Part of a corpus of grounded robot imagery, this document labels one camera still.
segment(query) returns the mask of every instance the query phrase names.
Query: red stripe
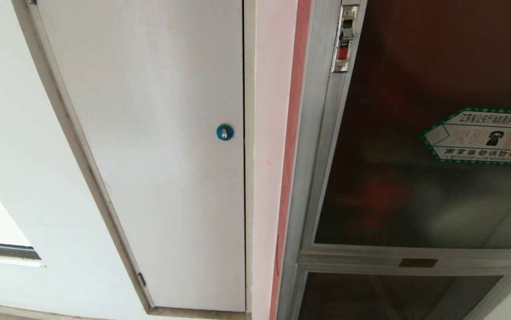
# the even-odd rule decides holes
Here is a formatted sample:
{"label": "red stripe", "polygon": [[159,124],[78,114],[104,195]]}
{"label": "red stripe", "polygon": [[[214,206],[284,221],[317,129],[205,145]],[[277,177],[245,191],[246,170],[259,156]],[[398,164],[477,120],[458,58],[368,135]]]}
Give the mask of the red stripe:
{"label": "red stripe", "polygon": [[276,320],[281,280],[282,260],[285,251],[285,236],[287,218],[290,206],[290,191],[292,186],[294,156],[297,142],[298,115],[301,106],[302,81],[305,66],[306,40],[309,34],[311,0],[298,0],[297,22],[294,31],[293,65],[289,92],[289,109],[287,112],[287,127],[285,137],[285,152],[283,155],[283,172],[281,182],[281,199],[279,202],[277,245],[275,249],[275,269],[273,272],[273,287],[271,292],[270,320]]}

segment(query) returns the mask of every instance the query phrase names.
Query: metal cabinet frame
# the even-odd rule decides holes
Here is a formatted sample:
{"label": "metal cabinet frame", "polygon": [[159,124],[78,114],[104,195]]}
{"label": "metal cabinet frame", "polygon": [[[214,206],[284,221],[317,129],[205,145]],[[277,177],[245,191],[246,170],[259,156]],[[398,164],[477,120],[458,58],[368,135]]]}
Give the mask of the metal cabinet frame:
{"label": "metal cabinet frame", "polygon": [[[342,5],[357,5],[347,73],[331,73]],[[316,244],[342,112],[367,0],[315,0],[310,15],[301,114],[281,272],[278,320],[296,320],[309,272],[395,276],[503,276],[465,320],[481,320],[511,292],[511,249],[434,249]],[[403,258],[438,259],[433,268],[401,268]]]}

